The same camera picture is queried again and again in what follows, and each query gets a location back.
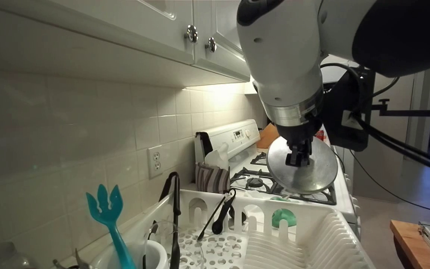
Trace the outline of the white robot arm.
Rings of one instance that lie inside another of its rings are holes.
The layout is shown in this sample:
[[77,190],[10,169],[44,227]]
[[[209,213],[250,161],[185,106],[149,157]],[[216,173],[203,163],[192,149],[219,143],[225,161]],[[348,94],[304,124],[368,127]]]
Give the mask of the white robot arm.
[[351,60],[388,77],[430,68],[430,0],[240,0],[237,36],[283,164],[309,163],[321,125],[321,61]]

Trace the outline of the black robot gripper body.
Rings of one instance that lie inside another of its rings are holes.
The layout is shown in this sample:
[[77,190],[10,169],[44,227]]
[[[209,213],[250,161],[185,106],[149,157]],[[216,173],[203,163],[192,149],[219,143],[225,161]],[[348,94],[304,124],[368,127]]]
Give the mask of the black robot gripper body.
[[303,167],[309,164],[312,140],[319,128],[321,122],[318,119],[307,121],[297,127],[277,125],[277,133],[286,140],[288,146],[286,166]]

